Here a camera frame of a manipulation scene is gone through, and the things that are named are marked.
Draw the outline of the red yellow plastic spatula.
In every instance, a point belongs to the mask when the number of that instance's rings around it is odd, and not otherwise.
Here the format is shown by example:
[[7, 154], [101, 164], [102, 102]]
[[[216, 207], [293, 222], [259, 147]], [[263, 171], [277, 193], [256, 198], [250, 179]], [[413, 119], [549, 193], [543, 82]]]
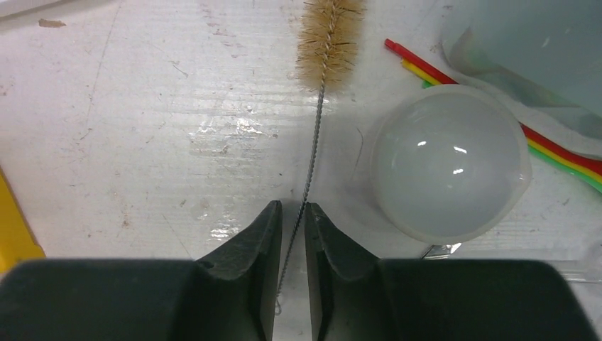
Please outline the red yellow plastic spatula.
[[[384, 46], [401, 58], [401, 65], [423, 81], [423, 87], [455, 85], [457, 82], [395, 41], [386, 38]], [[521, 124], [533, 156], [584, 181], [601, 191], [601, 162], [573, 153], [549, 140], [530, 127]]]

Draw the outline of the yellow test tube rack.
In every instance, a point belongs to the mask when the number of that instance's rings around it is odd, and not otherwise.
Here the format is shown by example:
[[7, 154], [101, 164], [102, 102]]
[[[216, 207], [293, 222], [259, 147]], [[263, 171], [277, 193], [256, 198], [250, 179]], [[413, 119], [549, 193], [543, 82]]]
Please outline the yellow test tube rack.
[[45, 257], [1, 170], [1, 275], [21, 262]]

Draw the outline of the glass watch dish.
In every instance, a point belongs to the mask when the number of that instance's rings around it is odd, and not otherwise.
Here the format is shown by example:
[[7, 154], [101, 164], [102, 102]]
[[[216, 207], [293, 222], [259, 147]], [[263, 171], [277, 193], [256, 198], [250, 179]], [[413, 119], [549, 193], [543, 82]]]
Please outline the glass watch dish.
[[395, 107], [371, 153], [375, 199], [403, 233], [456, 244], [495, 227], [532, 179], [526, 137], [504, 104], [463, 85], [439, 85]]

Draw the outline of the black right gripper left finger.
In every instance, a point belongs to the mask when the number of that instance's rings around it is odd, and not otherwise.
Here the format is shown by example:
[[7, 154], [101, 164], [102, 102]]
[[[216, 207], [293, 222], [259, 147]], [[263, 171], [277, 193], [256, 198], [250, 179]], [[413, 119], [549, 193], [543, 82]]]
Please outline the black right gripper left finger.
[[270, 340], [283, 208], [197, 260], [44, 259], [1, 281], [2, 340]]

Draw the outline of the brown test tube brush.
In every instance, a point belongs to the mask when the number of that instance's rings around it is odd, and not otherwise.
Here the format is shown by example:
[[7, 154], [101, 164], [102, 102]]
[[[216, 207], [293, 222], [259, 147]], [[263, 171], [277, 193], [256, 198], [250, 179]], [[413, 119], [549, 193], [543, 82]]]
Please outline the brown test tube brush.
[[275, 297], [275, 315], [282, 313], [280, 297], [292, 252], [307, 207], [319, 154], [324, 107], [327, 95], [345, 88], [351, 78], [362, 36], [364, 1], [305, 1], [298, 33], [296, 68], [303, 87], [316, 93], [314, 128], [305, 184], [300, 206], [286, 244]]

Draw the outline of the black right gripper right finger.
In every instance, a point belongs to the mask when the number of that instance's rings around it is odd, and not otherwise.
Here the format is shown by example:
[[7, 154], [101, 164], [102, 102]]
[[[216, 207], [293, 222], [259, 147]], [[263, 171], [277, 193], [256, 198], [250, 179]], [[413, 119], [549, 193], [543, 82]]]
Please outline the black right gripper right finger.
[[531, 260], [381, 259], [305, 209], [314, 340], [596, 340], [568, 283]]

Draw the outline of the metal tweezers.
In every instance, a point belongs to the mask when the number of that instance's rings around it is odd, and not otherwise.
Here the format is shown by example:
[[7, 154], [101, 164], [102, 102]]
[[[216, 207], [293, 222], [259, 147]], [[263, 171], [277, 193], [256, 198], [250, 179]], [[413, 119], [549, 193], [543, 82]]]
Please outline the metal tweezers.
[[431, 245], [420, 256], [425, 260], [448, 259], [455, 251], [461, 247], [462, 243]]

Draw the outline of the teal plastic bin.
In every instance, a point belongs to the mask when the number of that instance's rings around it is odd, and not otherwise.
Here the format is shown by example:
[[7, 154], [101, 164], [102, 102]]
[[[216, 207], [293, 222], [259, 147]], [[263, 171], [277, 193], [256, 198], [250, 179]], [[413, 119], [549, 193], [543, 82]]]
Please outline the teal plastic bin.
[[441, 43], [453, 70], [537, 110], [533, 128], [601, 157], [600, 1], [456, 1]]

